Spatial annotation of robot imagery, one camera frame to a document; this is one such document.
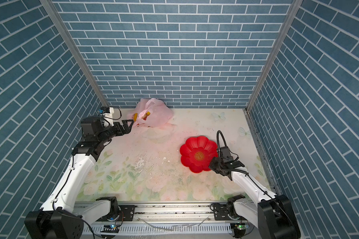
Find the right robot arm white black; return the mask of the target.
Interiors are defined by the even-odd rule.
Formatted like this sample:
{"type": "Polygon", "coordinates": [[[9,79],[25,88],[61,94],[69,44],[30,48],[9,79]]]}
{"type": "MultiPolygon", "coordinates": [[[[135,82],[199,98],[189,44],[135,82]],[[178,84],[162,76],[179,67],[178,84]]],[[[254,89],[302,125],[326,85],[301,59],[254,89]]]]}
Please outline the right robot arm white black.
{"type": "Polygon", "coordinates": [[[228,200],[229,214],[243,217],[253,224],[263,239],[299,239],[301,232],[291,201],[267,189],[246,171],[243,163],[231,156],[215,157],[209,169],[227,176],[248,195],[228,200]]]}

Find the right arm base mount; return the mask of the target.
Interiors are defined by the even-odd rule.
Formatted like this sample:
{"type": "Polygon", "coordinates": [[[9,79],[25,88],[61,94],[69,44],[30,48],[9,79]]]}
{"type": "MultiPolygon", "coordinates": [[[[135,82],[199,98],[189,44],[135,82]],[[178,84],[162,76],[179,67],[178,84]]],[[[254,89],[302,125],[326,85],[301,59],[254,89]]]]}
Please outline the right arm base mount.
{"type": "Polygon", "coordinates": [[[220,204],[212,203],[209,208],[214,214],[216,221],[249,221],[257,223],[257,210],[251,203],[220,204]]]}

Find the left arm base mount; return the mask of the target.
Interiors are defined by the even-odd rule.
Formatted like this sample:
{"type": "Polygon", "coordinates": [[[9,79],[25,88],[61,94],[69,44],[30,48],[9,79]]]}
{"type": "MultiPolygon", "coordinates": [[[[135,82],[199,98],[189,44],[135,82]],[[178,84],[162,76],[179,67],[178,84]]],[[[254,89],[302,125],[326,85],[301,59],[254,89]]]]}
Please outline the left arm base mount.
{"type": "Polygon", "coordinates": [[[118,206],[118,209],[115,212],[110,212],[98,219],[97,222],[131,222],[134,218],[135,209],[135,205],[118,206]]]}

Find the pink plastic bag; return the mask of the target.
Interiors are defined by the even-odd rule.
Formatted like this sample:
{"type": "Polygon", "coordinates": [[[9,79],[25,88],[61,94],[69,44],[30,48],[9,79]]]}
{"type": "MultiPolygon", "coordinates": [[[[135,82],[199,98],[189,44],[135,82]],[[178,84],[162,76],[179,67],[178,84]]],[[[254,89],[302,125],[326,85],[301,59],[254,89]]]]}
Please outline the pink plastic bag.
{"type": "Polygon", "coordinates": [[[141,99],[136,108],[132,110],[128,117],[133,119],[133,114],[149,111],[151,114],[146,120],[134,121],[136,125],[145,127],[160,127],[168,123],[173,117],[173,111],[166,104],[158,99],[141,99]]]}

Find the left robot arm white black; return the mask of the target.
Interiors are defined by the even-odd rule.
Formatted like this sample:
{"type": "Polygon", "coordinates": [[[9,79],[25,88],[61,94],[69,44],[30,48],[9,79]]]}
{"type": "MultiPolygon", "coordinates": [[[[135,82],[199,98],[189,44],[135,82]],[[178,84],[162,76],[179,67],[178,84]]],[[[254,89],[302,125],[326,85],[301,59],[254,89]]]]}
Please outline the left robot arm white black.
{"type": "Polygon", "coordinates": [[[115,222],[121,217],[116,197],[96,200],[81,211],[74,205],[84,181],[112,138],[129,134],[133,120],[112,122],[110,118],[91,116],[81,121],[81,140],[72,149],[70,162],[55,189],[39,210],[31,211],[25,226],[33,239],[78,239],[85,227],[104,217],[115,222]]]}

